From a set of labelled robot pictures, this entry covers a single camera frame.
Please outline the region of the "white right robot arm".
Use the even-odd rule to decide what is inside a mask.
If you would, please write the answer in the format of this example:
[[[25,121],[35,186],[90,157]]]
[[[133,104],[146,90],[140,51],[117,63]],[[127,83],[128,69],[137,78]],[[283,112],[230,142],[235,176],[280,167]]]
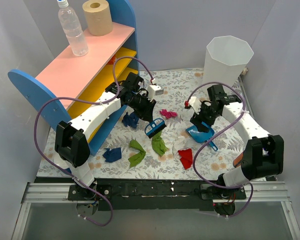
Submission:
[[[210,82],[207,89],[209,100],[200,101],[190,95],[184,103],[186,109],[193,109],[190,122],[199,132],[207,132],[217,117],[223,117],[230,124],[224,131],[234,128],[245,144],[242,154],[234,162],[234,168],[221,174],[216,182],[217,195],[227,199],[251,180],[280,175],[284,168],[284,140],[264,130],[246,111],[245,100],[235,91],[228,95],[226,84]]]

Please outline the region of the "blue plastic dustpan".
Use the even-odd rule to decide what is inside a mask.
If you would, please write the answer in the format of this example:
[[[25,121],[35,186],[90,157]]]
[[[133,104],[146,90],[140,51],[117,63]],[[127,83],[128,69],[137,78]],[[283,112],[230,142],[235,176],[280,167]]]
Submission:
[[[211,139],[215,131],[208,125],[206,125],[204,122],[202,123],[205,127],[207,127],[208,132],[199,132],[197,127],[195,125],[189,127],[186,129],[186,132],[197,142],[200,144],[203,144],[207,142],[209,139]]]

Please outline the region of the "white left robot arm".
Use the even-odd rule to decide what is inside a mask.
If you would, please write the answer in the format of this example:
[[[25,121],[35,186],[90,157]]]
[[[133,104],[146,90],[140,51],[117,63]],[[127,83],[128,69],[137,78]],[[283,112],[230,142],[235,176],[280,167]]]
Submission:
[[[79,194],[85,200],[93,199],[97,193],[88,164],[91,155],[88,141],[94,137],[97,127],[122,106],[132,108],[143,121],[153,121],[155,96],[162,94],[163,89],[157,84],[143,88],[142,83],[143,79],[131,72],[121,83],[111,83],[95,104],[81,115],[57,125],[53,161],[70,168],[75,182],[80,185]]]

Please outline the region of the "blue hand brush black bristles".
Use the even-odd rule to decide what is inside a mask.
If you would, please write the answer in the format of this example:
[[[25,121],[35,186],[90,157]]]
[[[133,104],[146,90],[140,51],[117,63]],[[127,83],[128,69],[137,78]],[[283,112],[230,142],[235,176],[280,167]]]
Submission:
[[[150,122],[144,129],[144,133],[149,139],[154,137],[166,127],[166,123],[162,118],[156,118]]]

